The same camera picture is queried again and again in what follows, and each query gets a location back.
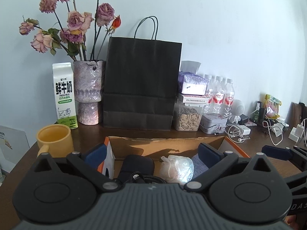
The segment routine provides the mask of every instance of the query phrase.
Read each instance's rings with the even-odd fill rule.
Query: metal screw
[[[114,190],[118,188],[118,185],[115,182],[106,182],[102,185],[102,187],[107,190]]]
[[[188,182],[187,187],[189,189],[200,189],[201,188],[201,183],[200,182]]]

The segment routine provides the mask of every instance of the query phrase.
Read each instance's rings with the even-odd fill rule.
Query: cow illustration
[[[71,112],[70,108],[67,108],[66,110],[63,110],[63,111],[59,111],[59,108],[58,108],[58,113],[59,113],[60,119],[69,117],[70,112]]]

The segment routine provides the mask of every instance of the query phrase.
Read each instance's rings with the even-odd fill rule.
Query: pink textured vase
[[[101,101],[106,62],[74,61],[75,100],[80,103]]]
[[[79,103],[78,122],[86,125],[95,125],[102,122],[102,102]]]

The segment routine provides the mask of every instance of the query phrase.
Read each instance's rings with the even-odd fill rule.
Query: yellow mug
[[[64,124],[47,125],[36,134],[39,156],[49,152],[52,157],[66,157],[74,151],[70,128]]]

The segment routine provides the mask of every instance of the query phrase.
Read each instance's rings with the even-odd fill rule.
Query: small bottle
[[[220,113],[226,118],[228,118],[229,116],[229,111],[231,109],[233,99],[234,99],[234,88],[232,85],[232,79],[227,79],[227,83],[225,85],[224,102]]]
[[[257,102],[257,105],[256,105],[256,111],[254,112],[254,121],[255,122],[258,122],[259,121],[259,109],[260,109],[260,101]]]
[[[204,105],[204,112],[205,113],[209,113],[210,112],[210,107],[211,107],[211,103],[212,103],[212,98],[213,98],[213,83],[211,82],[212,76],[205,74],[205,79],[207,79],[208,85],[207,85],[207,89],[206,89],[206,93],[204,95],[204,97],[206,98],[206,102]]]
[[[225,87],[222,83],[223,78],[217,76],[214,83],[214,93],[212,100],[212,113],[220,113],[221,104],[223,103]]]

